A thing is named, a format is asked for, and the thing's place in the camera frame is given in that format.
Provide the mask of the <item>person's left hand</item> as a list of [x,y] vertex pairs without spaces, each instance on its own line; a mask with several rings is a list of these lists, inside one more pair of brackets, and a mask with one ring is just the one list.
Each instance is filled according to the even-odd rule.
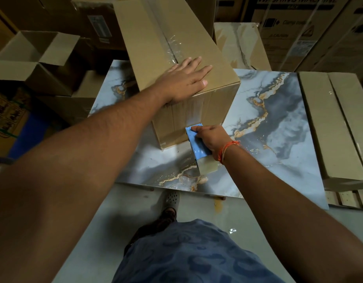
[[213,69],[212,65],[208,65],[194,72],[186,72],[186,59],[180,63],[179,71],[166,71],[152,85],[165,103],[178,103],[195,95],[193,84],[199,80],[206,80],[207,74]]

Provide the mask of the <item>person's right hand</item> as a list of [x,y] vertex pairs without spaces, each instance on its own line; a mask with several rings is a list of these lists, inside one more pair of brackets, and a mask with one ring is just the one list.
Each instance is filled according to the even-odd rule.
[[212,129],[212,145],[207,146],[209,150],[211,150],[213,158],[217,161],[217,154],[220,148],[225,145],[227,142],[232,141],[230,136],[226,133],[225,129],[220,125],[213,125]]

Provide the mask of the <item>blue tape dispenser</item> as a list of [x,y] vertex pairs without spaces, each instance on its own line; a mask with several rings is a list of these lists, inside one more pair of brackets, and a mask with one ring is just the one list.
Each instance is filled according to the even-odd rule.
[[192,152],[195,156],[195,160],[200,160],[202,158],[212,156],[211,150],[209,150],[204,144],[203,140],[197,136],[198,132],[192,130],[192,127],[193,126],[186,127],[185,130]]

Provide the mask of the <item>tall taped cardboard box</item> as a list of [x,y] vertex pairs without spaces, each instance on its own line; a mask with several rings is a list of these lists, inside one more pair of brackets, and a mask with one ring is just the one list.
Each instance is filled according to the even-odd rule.
[[152,120],[161,150],[188,140],[185,128],[221,125],[240,87],[240,79],[185,0],[118,0],[118,25],[140,90],[172,65],[202,57],[212,65],[207,87],[178,104],[167,104]]

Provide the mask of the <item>person's right forearm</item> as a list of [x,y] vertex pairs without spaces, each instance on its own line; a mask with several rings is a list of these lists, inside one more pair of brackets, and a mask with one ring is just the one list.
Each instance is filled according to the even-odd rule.
[[354,233],[240,146],[227,148],[223,165],[296,282],[363,283],[363,242]]

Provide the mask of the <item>person's left forearm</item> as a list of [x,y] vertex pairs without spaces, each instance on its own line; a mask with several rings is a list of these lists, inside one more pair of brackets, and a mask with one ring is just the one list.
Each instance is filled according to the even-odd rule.
[[141,133],[172,100],[153,85],[65,129],[0,173],[0,283],[52,283]]

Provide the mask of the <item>orange thread wristband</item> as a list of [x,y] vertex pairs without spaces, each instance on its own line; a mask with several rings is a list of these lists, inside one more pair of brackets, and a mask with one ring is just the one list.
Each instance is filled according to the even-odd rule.
[[226,152],[227,148],[230,147],[231,145],[237,145],[237,146],[239,146],[240,145],[240,141],[234,140],[234,141],[227,142],[225,145],[223,145],[220,148],[220,150],[219,150],[219,152],[217,154],[217,161],[221,165],[223,165],[223,161],[224,161],[224,157],[225,157],[225,152]]

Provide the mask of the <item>marble pattern panel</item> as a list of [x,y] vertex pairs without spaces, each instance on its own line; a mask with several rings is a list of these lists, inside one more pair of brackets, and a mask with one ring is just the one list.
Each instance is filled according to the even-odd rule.
[[272,70],[257,23],[214,23],[214,37],[232,68]]

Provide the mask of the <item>white perforated clog shoe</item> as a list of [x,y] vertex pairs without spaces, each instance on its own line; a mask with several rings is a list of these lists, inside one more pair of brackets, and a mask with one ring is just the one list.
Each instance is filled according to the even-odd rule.
[[160,195],[160,211],[163,212],[167,209],[173,209],[176,213],[180,203],[180,191],[178,190],[165,190]]

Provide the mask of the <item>brown carton with white label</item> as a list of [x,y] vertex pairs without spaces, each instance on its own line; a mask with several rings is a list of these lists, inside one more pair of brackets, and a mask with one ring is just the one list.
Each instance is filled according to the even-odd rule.
[[0,13],[18,30],[73,34],[99,49],[124,51],[114,1],[0,0]]

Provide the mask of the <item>large printed appliance carton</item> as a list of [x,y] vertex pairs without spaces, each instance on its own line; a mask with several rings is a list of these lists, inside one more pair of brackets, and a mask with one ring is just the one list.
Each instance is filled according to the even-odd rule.
[[248,0],[273,71],[351,72],[363,79],[363,0]]

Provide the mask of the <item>blue patterned shorts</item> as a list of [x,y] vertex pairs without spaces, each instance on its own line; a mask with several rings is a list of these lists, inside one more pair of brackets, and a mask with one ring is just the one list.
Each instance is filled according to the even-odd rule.
[[212,223],[173,222],[130,245],[112,283],[284,283]]

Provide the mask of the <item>flat closed cardboard box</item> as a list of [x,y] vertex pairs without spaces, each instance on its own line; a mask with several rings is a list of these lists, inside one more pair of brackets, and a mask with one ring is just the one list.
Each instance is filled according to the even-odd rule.
[[356,74],[298,72],[325,190],[363,189],[363,87]]

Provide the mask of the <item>blue plastic object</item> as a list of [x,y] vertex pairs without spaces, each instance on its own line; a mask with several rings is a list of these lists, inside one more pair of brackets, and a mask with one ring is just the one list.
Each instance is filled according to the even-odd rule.
[[48,114],[31,112],[6,157],[17,160],[57,131],[57,123]]

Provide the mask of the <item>wooden pallet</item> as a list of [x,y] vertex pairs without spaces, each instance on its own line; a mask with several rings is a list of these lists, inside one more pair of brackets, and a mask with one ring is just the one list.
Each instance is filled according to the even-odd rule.
[[329,206],[363,210],[363,189],[347,192],[325,191],[325,197]]

